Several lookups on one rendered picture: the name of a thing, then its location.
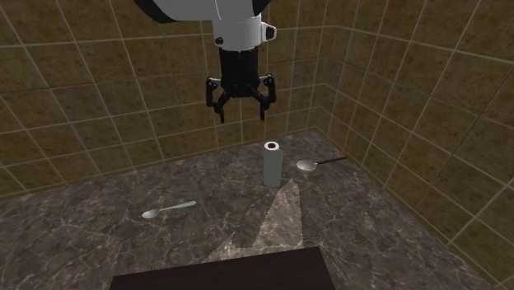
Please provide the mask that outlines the white paper towel roll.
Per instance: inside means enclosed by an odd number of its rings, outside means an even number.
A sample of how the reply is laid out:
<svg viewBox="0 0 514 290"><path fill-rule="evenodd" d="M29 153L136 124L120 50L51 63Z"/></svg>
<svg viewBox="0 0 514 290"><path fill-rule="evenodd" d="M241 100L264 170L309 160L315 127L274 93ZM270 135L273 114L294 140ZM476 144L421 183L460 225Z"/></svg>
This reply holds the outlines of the white paper towel roll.
<svg viewBox="0 0 514 290"><path fill-rule="evenodd" d="M264 144L263 183L268 187L279 187L283 162L283 150L279 144L269 141Z"/></svg>

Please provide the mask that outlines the black-handled silver spoon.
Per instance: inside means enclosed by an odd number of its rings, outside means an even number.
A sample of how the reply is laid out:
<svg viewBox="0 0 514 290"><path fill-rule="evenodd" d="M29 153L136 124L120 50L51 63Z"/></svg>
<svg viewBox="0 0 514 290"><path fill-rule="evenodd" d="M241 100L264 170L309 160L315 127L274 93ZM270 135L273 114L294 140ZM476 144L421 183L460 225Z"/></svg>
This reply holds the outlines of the black-handled silver spoon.
<svg viewBox="0 0 514 290"><path fill-rule="evenodd" d="M337 157L334 159L329 159L325 161L310 161L310 160L300 160L297 162L296 166L298 169L302 171L313 171L318 165L331 163L335 161L346 160L348 157Z"/></svg>

